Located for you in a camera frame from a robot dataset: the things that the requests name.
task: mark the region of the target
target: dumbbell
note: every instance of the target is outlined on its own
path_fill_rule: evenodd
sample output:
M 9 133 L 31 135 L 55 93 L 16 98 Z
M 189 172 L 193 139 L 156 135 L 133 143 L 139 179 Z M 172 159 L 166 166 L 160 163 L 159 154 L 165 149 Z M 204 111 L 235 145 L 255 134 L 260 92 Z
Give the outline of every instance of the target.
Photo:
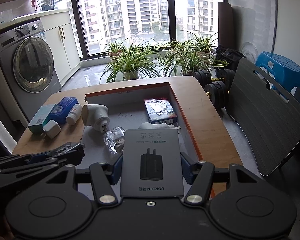
M 199 81 L 203 88 L 211 82 L 222 81 L 226 85 L 226 89 L 230 90 L 235 72 L 230 69 L 222 68 L 219 70 L 217 78 L 212 78 L 209 70 L 204 69 L 194 71 L 191 75 Z
M 223 108 L 229 101 L 229 91 L 221 81 L 212 82 L 204 87 L 211 103 L 216 109 Z

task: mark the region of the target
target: barcode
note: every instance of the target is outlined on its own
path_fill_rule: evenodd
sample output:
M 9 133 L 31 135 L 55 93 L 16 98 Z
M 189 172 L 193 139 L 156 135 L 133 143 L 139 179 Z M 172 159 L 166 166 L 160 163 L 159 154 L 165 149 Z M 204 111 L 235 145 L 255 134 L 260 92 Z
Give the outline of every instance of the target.
M 164 120 L 164 121 L 160 121 L 160 122 L 155 122 L 154 124 L 159 124 L 159 123 L 173 123 L 173 119 Z
M 56 107 L 51 111 L 51 113 L 52 113 L 52 114 L 56 114 L 61 108 L 62 108 L 62 106 L 56 106 Z
M 43 121 L 43 119 L 39 119 L 37 122 L 36 122 L 36 124 L 37 123 L 41 123 Z

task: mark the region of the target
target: glass bottle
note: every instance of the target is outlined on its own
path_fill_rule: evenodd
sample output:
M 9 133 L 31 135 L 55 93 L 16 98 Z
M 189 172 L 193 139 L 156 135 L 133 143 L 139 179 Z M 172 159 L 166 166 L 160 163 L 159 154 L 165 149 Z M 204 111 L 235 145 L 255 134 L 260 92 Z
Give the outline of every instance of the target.
M 103 141 L 105 142 L 106 147 L 111 153 L 111 155 L 115 155 L 119 152 L 123 153 L 124 134 L 125 134 L 125 129 L 118 126 L 107 131 L 103 135 Z

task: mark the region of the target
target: gray box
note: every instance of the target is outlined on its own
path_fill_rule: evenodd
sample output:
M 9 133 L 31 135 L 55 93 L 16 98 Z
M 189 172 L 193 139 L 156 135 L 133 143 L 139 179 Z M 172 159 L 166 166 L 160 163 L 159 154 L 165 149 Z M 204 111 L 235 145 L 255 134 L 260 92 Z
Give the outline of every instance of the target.
M 177 129 L 126 130 L 120 195 L 183 196 Z

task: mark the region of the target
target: wooden table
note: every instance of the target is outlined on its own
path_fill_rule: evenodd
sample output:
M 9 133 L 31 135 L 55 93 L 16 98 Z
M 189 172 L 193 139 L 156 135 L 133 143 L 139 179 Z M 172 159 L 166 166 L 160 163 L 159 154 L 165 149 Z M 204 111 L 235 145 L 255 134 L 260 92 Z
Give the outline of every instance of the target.
M 89 93 L 163 82 L 170 83 L 197 142 L 202 160 L 211 162 L 219 168 L 227 168 L 230 163 L 242 164 L 217 111 L 199 82 L 191 76 L 130 80 L 78 88 L 51 95 L 45 105 L 57 104 L 63 97 L 76 97 L 79 104 L 83 105 L 86 104 L 85 95 Z M 80 142 L 83 129 L 84 125 L 80 118 L 74 126 L 65 124 L 55 138 L 43 140 L 27 128 L 13 150 L 13 154 L 39 153 L 55 149 L 66 142 Z M 216 194 L 223 190 L 225 190 L 225 185 L 214 185 Z

